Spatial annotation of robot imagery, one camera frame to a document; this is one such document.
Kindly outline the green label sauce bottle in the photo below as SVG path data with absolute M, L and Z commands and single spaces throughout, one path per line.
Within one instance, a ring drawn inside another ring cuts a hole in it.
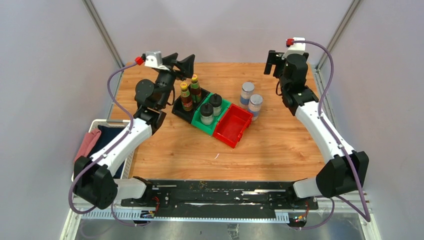
M 199 79 L 196 74 L 194 74 L 191 78 L 190 83 L 190 94 L 192 97 L 192 101 L 196 104 L 200 103 L 202 100 L 202 90 L 199 84 Z

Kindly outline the blue spice jar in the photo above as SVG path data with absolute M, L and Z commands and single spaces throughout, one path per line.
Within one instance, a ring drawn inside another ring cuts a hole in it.
M 243 109 L 247 109 L 250 98 L 255 90 L 255 85 L 252 82 L 244 82 L 241 86 L 241 93 L 239 98 L 239 106 Z

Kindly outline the red label sauce bottle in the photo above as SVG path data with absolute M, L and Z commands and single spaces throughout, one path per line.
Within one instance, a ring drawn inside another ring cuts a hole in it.
M 193 109 L 193 98 L 191 96 L 189 84 L 186 82 L 180 83 L 180 99 L 183 110 L 190 112 Z

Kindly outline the squeeze bottle black cap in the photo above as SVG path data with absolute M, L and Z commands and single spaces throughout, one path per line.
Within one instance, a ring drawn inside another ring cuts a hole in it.
M 214 117 L 218 117 L 221 114 L 222 102 L 223 102 L 223 99 L 221 95 L 214 93 L 210 96 L 209 103 L 212 105 Z
M 200 107 L 200 120 L 206 126 L 213 123 L 213 107 L 210 103 L 205 103 Z

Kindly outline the white spice jar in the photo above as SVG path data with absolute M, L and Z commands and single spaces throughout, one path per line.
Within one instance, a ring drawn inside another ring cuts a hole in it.
M 248 112 L 252 114 L 252 121 L 255 121 L 260 113 L 263 104 L 263 97 L 259 94 L 253 94 L 248 103 Z

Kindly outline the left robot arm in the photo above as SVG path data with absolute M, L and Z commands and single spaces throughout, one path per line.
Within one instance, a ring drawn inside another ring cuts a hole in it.
M 73 196 L 92 204 L 93 209 L 106 209 L 115 201 L 133 199 L 140 206 L 153 201 L 152 184 L 140 177 L 115 179 L 120 165 L 142 142 L 150 138 L 163 124 L 170 94 L 175 93 L 175 81 L 184 81 L 194 75 L 195 54 L 178 60 L 178 53 L 162 56 L 160 51 L 147 51 L 135 59 L 130 67 L 144 65 L 155 70 L 155 81 L 140 80 L 135 86 L 134 100 L 137 110 L 129 116 L 126 127 L 104 148 L 91 157 L 79 157 L 74 163 L 73 181 L 68 193 L 68 203 L 78 214 Z

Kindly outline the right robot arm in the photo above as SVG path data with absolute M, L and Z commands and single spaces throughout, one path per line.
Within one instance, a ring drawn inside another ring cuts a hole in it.
M 298 180 L 285 195 L 286 204 L 298 209 L 306 198 L 332 198 L 358 190 L 364 185 L 369 157 L 356 151 L 330 125 L 324 112 L 319 112 L 319 99 L 306 85 L 309 54 L 269 50 L 264 74 L 278 79 L 277 95 L 307 129 L 325 161 L 315 177 Z

